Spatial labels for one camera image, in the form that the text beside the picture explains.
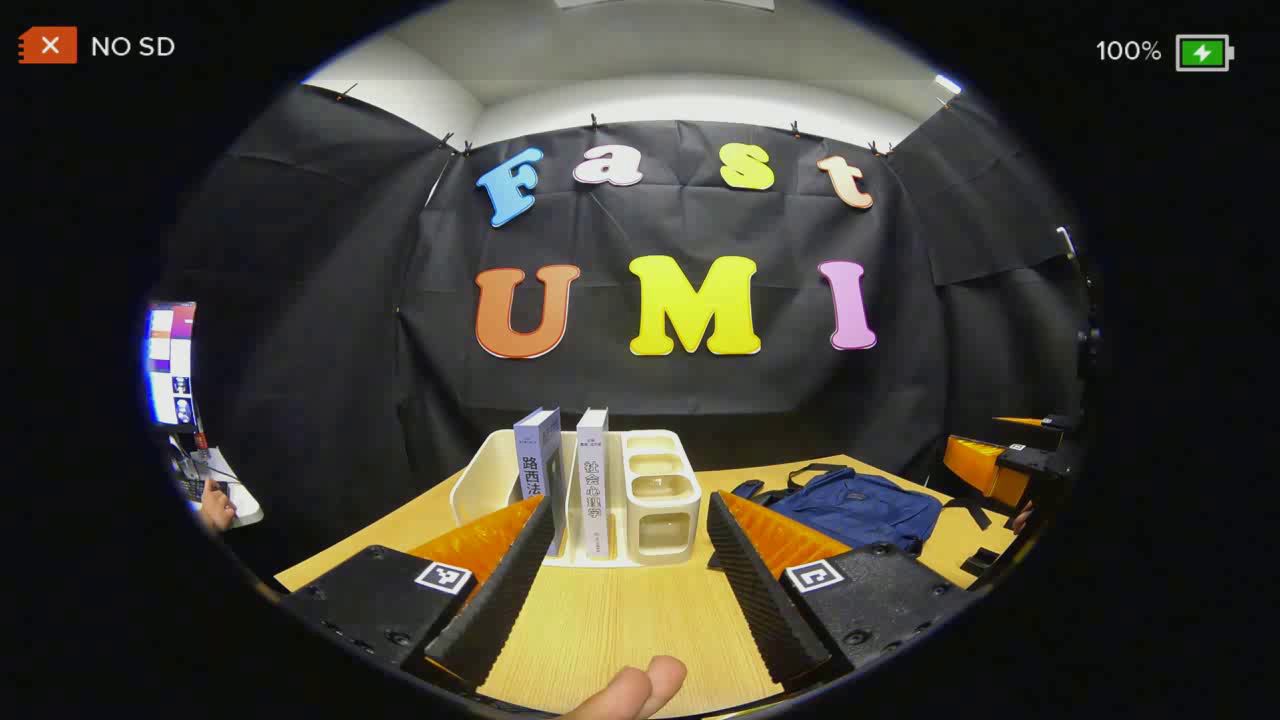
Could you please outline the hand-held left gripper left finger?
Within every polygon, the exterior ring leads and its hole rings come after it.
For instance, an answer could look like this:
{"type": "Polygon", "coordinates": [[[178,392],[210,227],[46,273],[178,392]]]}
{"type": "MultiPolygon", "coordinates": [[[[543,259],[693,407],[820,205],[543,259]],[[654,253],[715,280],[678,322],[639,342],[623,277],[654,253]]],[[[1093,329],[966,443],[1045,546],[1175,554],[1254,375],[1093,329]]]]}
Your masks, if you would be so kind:
{"type": "Polygon", "coordinates": [[[475,691],[506,647],[554,529],[535,496],[408,553],[370,544],[280,603],[376,664],[475,691]]]}

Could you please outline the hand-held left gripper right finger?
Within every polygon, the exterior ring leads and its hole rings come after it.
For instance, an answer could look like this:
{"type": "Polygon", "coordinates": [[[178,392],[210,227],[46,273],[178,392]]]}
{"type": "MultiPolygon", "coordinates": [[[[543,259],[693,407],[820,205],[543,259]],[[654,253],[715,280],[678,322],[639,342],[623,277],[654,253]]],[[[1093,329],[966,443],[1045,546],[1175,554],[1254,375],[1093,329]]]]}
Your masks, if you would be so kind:
{"type": "Polygon", "coordinates": [[[878,667],[977,600],[892,544],[852,548],[723,491],[707,533],[771,679],[788,691],[878,667]]]}

